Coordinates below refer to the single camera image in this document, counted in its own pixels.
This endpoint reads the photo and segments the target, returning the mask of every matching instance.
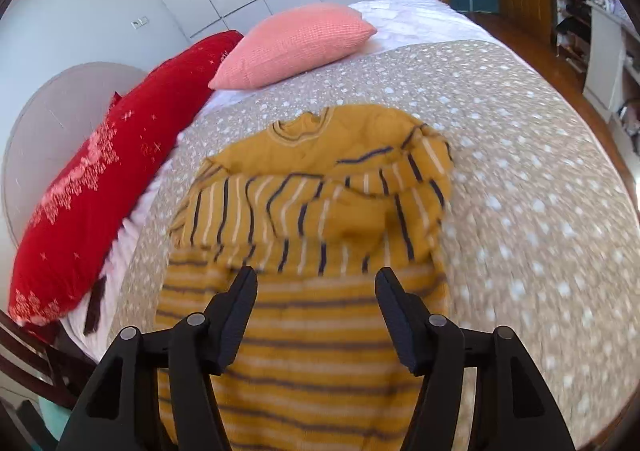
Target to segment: white bed sheet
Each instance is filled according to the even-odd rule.
[[[363,1],[352,4],[351,7],[362,12],[362,17],[378,29],[378,33],[372,36],[364,49],[354,54],[355,56],[385,52],[411,44],[455,40],[476,39],[504,46],[483,28],[438,0]],[[529,67],[522,59],[513,55]],[[214,92],[195,120],[216,108],[240,102],[255,92],[231,90]],[[181,133],[177,137],[177,145],[180,145],[182,138]],[[140,196],[131,215],[123,221],[118,237],[111,245],[110,253],[100,272],[101,276],[106,277],[106,285],[104,297],[100,302],[100,321],[97,331],[88,336],[82,333],[90,294],[82,299],[75,310],[61,319],[69,337],[86,355],[96,361],[99,361],[107,351],[108,335],[120,295],[120,286],[151,205],[164,176],[171,170],[171,164],[172,154]]]

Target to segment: pink pillow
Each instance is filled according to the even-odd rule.
[[[357,51],[376,28],[353,8],[314,3],[258,23],[220,65],[212,90],[251,90]]]

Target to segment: electrical outlet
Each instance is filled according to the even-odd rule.
[[[139,17],[135,21],[132,21],[131,22],[131,26],[133,28],[135,28],[135,30],[138,30],[138,28],[140,28],[141,26],[146,25],[148,22],[149,22],[148,18],[146,16],[143,16],[143,17]]]

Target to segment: bed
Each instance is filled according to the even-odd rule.
[[[442,236],[452,319],[484,331],[512,326],[575,444],[587,443],[640,379],[640,229],[622,180],[562,97],[465,17],[437,0],[353,7],[378,28],[359,55],[255,94],[211,97],[114,242],[97,332],[82,334],[88,297],[65,330],[99,359],[124,326],[152,329],[166,226],[204,156],[303,110],[377,102],[419,116],[452,144]],[[467,373],[455,449],[466,449],[473,381]]]

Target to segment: clothing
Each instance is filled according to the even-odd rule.
[[[242,265],[258,298],[238,357],[213,387],[238,449],[394,449],[420,380],[400,365],[375,273],[392,267],[447,313],[437,237],[449,145],[375,105],[304,113],[207,158],[170,228],[158,329],[202,311]],[[168,376],[161,415],[173,432]]]

